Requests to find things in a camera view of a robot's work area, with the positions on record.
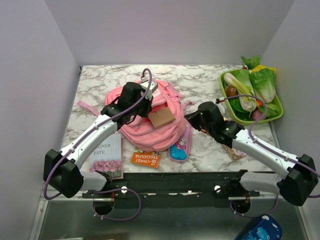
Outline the brown leather wallet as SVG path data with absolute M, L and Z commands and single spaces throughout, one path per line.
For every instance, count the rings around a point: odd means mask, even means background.
M 148 119 L 151 121 L 155 129 L 170 124 L 175 121 L 176 118 L 169 107 L 159 109 L 148 115 Z

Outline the pink student backpack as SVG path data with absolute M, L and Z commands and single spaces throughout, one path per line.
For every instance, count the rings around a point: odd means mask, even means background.
M 148 152 L 164 151 L 179 140 L 188 124 L 184 118 L 184 110 L 187 105 L 192 104 L 191 101 L 185 101 L 182 104 L 180 99 L 184 95 L 176 91 L 170 82 L 159 79 L 155 82 L 158 83 L 158 88 L 153 93 L 151 113 L 169 107 L 175 120 L 162 127 L 154 128 L 149 118 L 137 116 L 133 122 L 117 130 L 140 150 Z

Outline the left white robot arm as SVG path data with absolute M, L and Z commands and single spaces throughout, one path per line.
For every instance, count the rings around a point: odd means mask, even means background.
M 97 171 L 81 172 L 80 169 L 105 139 L 133 122 L 136 116 L 148 116 L 157 88 L 158 84 L 153 80 L 126 83 L 120 96 L 105 105 L 94 123 L 76 140 L 59 151 L 49 150 L 44 160 L 44 198 L 52 199 L 47 194 L 48 187 L 66 198 L 79 191 L 94 191 L 101 198 L 107 197 L 111 191 L 107 175 Z

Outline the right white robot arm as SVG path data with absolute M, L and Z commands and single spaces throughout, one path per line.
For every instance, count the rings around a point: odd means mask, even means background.
M 184 118 L 216 142 L 239 150 L 273 170 L 273 173 L 244 172 L 230 183 L 234 195 L 241 196 L 247 191 L 274 193 L 299 207 L 312 197 L 319 181 L 314 160 L 307 154 L 296 156 L 260 140 L 244 126 L 224 119 L 212 101 L 200 104 L 197 111 Z

